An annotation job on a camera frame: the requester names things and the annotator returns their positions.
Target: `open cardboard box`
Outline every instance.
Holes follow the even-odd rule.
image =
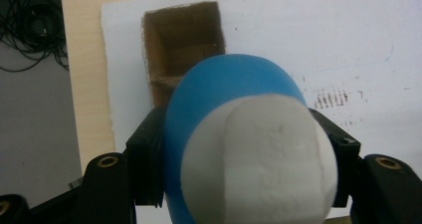
[[[217,2],[146,12],[142,20],[149,87],[165,107],[183,76],[200,61],[225,54]]]

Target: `gray floor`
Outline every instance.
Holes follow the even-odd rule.
[[[0,43],[0,66],[30,62]],[[54,57],[27,72],[0,71],[0,195],[23,195],[33,207],[81,175],[70,73]]]

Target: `white ball section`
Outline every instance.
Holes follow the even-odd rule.
[[[331,144],[296,99],[237,99],[192,132],[181,187],[197,224],[315,224],[336,191]]]

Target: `cable bundle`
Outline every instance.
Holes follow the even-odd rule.
[[[0,70],[17,73],[28,71],[43,59],[54,55],[56,62],[68,70],[66,37],[62,7],[52,0],[3,0],[8,8],[0,13],[0,41],[18,50],[33,61],[23,69],[5,68]]]

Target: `metal screw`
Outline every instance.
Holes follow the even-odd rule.
[[[9,207],[10,207],[10,202],[8,202],[8,201],[0,202],[0,216],[5,214],[7,212],[7,210],[9,209]]]
[[[401,165],[394,161],[391,158],[388,157],[377,157],[375,158],[376,162],[378,162],[379,165],[389,168],[389,169],[393,169],[393,170],[398,170],[401,169]]]
[[[106,156],[97,162],[98,167],[111,167],[118,162],[118,158],[115,156]]]

